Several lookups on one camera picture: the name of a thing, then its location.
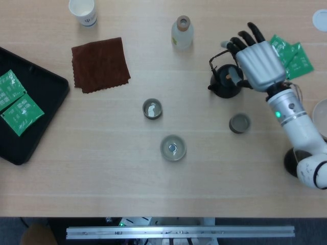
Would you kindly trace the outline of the black plastic tray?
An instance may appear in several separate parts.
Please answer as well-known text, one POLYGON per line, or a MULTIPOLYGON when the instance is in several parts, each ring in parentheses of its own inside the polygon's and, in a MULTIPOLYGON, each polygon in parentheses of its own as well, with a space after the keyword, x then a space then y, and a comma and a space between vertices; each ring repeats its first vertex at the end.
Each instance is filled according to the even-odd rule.
POLYGON ((44 112, 20 136, 4 119, 0 110, 0 157, 22 165, 29 161, 44 132, 69 92, 68 81, 2 47, 0 47, 0 76, 13 71, 30 98, 44 112))

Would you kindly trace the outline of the green tea packet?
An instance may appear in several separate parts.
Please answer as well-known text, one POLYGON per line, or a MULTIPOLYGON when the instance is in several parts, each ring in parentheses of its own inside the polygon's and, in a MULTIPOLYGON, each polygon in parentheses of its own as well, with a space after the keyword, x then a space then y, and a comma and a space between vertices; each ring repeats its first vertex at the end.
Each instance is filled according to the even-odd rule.
POLYGON ((17 136, 21 136, 29 126, 43 115, 43 110, 26 93, 5 110, 1 117, 17 136))
POLYGON ((294 48, 295 55, 286 67, 287 80, 293 80, 314 71, 314 67, 301 43, 298 42, 292 45, 292 47, 294 48))
POLYGON ((22 83, 10 69, 0 76, 0 111, 22 97, 26 93, 22 83))
POLYGON ((276 34, 271 38, 270 44, 280 59, 282 65, 286 70, 287 76, 289 76, 289 65, 298 53, 298 48, 284 41, 281 37, 276 34))

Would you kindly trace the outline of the large white ceramic bowl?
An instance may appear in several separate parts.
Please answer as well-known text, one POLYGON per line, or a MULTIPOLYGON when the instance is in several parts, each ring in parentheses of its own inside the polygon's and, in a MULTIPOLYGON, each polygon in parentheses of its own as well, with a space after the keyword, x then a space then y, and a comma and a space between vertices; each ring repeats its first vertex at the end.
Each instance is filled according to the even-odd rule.
POLYGON ((327 99, 323 99, 315 105, 312 120, 321 136, 327 141, 327 99))

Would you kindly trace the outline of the white paper cup blue logo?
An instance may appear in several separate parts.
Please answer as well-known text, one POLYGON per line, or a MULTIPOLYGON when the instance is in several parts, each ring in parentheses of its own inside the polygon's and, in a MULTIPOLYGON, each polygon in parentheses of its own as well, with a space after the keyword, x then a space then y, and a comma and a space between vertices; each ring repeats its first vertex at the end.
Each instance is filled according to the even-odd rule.
POLYGON ((69 0, 68 9, 85 27, 92 27, 97 22, 95 0, 69 0))

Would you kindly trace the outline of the grey-green shallow ceramic bowl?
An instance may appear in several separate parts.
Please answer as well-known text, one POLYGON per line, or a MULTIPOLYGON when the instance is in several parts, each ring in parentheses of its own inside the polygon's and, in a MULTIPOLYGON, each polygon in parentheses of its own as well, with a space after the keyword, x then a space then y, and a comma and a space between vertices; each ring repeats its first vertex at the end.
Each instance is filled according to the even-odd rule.
POLYGON ((171 134, 163 138, 160 143, 161 155, 171 162, 181 160, 186 155, 187 147, 183 138, 171 134))

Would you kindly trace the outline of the brown round stool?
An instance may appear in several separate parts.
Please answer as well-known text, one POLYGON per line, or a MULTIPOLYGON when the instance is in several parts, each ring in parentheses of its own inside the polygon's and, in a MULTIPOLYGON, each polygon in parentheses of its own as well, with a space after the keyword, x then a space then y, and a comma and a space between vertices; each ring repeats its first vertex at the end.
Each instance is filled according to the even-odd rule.
POLYGON ((23 233, 19 245, 58 245, 51 228, 32 224, 23 233))

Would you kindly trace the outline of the black cast iron teapot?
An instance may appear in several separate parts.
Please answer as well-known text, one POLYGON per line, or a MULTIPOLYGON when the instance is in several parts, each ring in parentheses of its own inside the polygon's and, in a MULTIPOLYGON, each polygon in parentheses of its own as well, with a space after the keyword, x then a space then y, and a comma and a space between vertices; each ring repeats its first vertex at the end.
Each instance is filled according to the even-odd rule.
POLYGON ((212 76, 208 90, 223 99, 232 98, 241 92, 241 87, 238 87, 237 83, 244 79, 244 75, 238 65, 236 58, 230 51, 225 50, 215 55, 209 60, 209 65, 211 68, 212 76), (235 65, 225 64, 219 68, 213 67, 213 60, 226 53, 230 53, 232 55, 235 61, 235 65))

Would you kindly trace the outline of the dark cylindrical ceramic teacup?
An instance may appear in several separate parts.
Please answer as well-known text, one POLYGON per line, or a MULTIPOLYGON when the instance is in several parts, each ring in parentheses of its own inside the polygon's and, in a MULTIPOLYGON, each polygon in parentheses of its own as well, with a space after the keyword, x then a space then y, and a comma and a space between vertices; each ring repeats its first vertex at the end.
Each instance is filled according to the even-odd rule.
POLYGON ((250 129, 251 120, 247 114, 237 113, 229 120, 229 129, 236 134, 243 134, 250 129))
POLYGON ((150 98, 144 101, 142 106, 143 114, 146 118, 155 120, 162 115, 162 105, 158 99, 150 98))

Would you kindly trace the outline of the brown microfibre cloth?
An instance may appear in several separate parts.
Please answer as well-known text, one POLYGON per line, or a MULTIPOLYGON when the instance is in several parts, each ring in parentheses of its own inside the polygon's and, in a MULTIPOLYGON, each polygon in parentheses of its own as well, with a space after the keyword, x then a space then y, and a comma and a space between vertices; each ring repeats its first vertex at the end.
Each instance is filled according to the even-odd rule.
POLYGON ((74 86, 83 93, 128 84, 131 78, 121 37, 72 47, 74 86))

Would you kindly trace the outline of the aluminium profile rail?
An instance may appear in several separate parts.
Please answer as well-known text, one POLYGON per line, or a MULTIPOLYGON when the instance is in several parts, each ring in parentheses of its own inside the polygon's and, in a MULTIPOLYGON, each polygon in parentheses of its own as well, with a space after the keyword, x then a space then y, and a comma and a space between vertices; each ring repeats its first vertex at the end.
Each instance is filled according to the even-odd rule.
POLYGON ((293 226, 70 227, 66 239, 295 237, 293 226))

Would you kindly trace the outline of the white round lid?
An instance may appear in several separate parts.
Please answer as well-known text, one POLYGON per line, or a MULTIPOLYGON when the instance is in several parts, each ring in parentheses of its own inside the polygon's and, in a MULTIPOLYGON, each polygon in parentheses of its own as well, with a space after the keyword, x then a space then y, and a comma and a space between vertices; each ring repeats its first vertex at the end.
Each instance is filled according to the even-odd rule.
POLYGON ((312 17, 313 25, 322 32, 327 32, 327 9, 317 10, 312 17))

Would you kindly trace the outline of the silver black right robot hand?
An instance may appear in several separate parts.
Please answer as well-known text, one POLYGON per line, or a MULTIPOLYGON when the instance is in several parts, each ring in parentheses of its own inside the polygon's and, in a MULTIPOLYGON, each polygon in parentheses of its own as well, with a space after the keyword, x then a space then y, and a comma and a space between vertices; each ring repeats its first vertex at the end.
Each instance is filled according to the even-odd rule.
POLYGON ((221 42, 221 47, 232 54, 237 62, 237 68, 241 69, 245 76, 242 79, 236 71, 230 74, 230 81, 238 87, 266 92, 271 86, 286 80, 286 70, 259 28, 252 22, 248 22, 247 26, 253 35, 247 31, 240 31, 238 37, 221 42))

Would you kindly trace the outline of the dark ceramic pouring pitcher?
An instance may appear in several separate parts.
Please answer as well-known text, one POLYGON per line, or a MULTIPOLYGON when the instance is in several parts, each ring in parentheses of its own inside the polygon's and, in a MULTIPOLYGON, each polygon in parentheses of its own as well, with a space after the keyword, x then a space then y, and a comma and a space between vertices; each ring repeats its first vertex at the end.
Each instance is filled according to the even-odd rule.
POLYGON ((284 156, 284 167, 286 171, 297 178, 297 165, 301 160, 312 156, 310 153, 291 148, 284 156))

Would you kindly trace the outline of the frosted glass bottle wooden cap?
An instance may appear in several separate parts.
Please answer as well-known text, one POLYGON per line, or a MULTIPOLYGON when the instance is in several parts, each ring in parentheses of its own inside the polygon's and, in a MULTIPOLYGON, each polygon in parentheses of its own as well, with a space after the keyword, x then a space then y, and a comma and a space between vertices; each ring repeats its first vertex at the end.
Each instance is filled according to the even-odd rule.
POLYGON ((184 50, 191 46, 194 38, 194 27, 191 20, 186 15, 179 16, 171 27, 172 45, 184 50))

